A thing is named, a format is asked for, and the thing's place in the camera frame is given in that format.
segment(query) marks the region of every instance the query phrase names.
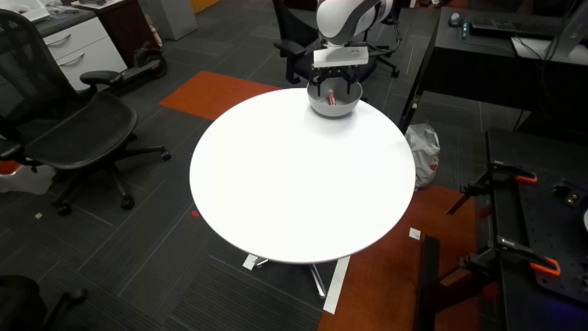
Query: floor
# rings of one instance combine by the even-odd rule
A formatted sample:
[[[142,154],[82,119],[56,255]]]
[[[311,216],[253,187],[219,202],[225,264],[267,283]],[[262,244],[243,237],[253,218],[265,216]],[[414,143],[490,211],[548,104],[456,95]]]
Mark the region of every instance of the floor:
[[[0,273],[38,279],[50,305],[60,292],[85,286],[87,303],[69,314],[67,329],[317,329],[322,301],[302,266],[269,264],[249,272],[245,253],[192,215],[190,156],[207,130],[205,119],[159,106],[201,69],[276,86],[286,80],[278,56],[278,23],[269,0],[221,0],[197,14],[199,29],[166,42],[170,73],[140,84],[122,99],[140,112],[135,145],[164,143],[174,159],[142,156],[122,161],[137,205],[124,211],[115,183],[96,174],[74,213],[60,216],[52,194],[0,194]],[[433,23],[405,10],[398,27],[377,25],[376,43],[398,47],[401,77],[379,66],[365,82],[372,104],[400,119]],[[491,126],[512,128],[519,110],[427,93],[416,123],[431,123],[442,139],[436,181],[460,187],[484,169]],[[333,264],[324,266],[330,277]]]

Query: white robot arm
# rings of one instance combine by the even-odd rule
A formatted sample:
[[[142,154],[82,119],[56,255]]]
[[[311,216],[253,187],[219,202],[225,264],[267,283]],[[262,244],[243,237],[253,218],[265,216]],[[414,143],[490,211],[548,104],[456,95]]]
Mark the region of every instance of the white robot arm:
[[[346,45],[354,36],[385,20],[394,0],[324,0],[317,9],[319,31],[330,45]]]

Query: plastic bag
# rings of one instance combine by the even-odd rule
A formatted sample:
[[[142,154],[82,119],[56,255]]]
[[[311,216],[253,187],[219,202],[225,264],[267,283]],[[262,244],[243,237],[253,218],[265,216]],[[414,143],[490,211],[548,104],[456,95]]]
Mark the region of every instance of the plastic bag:
[[[412,148],[418,167],[418,187],[434,181],[440,169],[440,135],[429,123],[416,123],[407,128],[407,141]]]

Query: round white table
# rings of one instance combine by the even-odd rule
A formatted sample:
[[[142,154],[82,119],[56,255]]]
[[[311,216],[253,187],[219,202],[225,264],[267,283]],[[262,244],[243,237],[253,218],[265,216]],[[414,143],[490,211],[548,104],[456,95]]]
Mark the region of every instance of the round white table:
[[[251,97],[203,134],[190,185],[205,220],[229,242],[282,262],[352,255],[407,211],[416,165],[403,132],[361,101],[330,119],[306,88]]]

